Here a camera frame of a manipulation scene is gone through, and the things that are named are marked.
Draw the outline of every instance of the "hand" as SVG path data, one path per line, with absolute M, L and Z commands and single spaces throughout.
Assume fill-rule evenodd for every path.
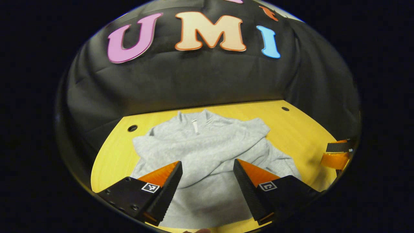
M 198 231 L 196 231 L 195 233 L 211 233 L 211 231 L 209 229 L 199 229 Z

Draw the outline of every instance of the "foam letter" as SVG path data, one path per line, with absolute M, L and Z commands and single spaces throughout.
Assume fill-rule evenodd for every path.
M 196 50 L 203 46 L 202 42 L 197 40 L 197 32 L 206 42 L 207 46 L 214 48 L 221 35 L 224 40 L 220 47 L 231 51 L 245 51 L 246 45 L 241 38 L 240 24 L 241 19 L 229 15 L 223 15 L 213 24 L 201 12 L 182 12 L 176 14 L 177 18 L 182 21 L 181 41 L 175 46 L 177 50 Z
M 226 1 L 243 4 L 243 0 L 226 0 Z
M 272 20 L 279 21 L 277 18 L 274 17 L 274 13 L 271 12 L 269 9 L 262 7 L 262 6 L 259 6 L 259 7 L 262 8 L 263 11 L 266 13 L 266 15 L 269 16 Z
M 259 31 L 262 32 L 263 43 L 265 48 L 262 49 L 262 53 L 271 58 L 280 58 L 280 54 L 276 48 L 276 41 L 274 36 L 276 35 L 273 30 L 263 26 L 256 26 Z
M 140 39 L 132 48 L 125 49 L 123 47 L 123 39 L 125 31 L 131 26 L 126 25 L 112 32 L 109 36 L 108 58 L 112 63 L 124 63 L 130 61 L 143 54 L 154 39 L 154 30 L 156 20 L 163 13 L 157 13 L 140 19 L 137 23 L 141 24 Z

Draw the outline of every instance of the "black fabric backdrop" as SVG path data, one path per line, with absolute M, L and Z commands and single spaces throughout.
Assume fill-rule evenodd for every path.
M 358 134 L 359 99 L 342 57 L 323 36 L 303 22 L 276 13 L 270 19 L 253 0 L 153 1 L 114 22 L 102 25 L 79 50 L 63 89 L 79 136 L 93 148 L 94 160 L 106 137 L 124 116 L 188 107 L 286 100 L 316 120 L 337 140 Z M 181 19 L 177 13 L 201 12 L 213 23 L 222 15 L 242 19 L 247 50 L 226 51 L 217 44 L 177 51 Z M 108 36 L 125 25 L 125 48 L 140 36 L 141 18 L 162 12 L 154 41 L 140 57 L 121 64 L 108 59 Z M 262 54 L 257 25 L 276 33 L 281 58 Z
M 140 3 L 2 3 L 6 117 L 2 141 L 4 232 L 141 232 L 101 206 L 70 175 L 54 138 L 53 106 L 66 65 L 103 25 Z M 361 143 L 332 193 L 306 214 L 268 232 L 408 232 L 410 18 L 381 2 L 278 1 L 323 35 L 356 76 Z

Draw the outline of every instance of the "gray sweatshirt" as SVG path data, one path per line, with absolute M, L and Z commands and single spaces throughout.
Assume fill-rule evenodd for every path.
M 178 115 L 132 140 L 140 156 L 132 173 L 139 178 L 180 160 L 183 175 L 160 226 L 212 228 L 251 218 L 233 174 L 239 158 L 273 174 L 301 176 L 293 159 L 265 136 L 263 120 L 240 121 L 204 110 Z

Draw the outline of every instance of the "blue letter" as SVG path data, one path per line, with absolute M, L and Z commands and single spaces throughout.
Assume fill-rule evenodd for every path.
M 280 54 L 276 48 L 276 41 L 274 36 L 276 35 L 274 31 L 263 26 L 256 26 L 259 31 L 262 32 L 263 42 L 265 48 L 262 49 L 262 53 L 271 58 L 280 58 Z

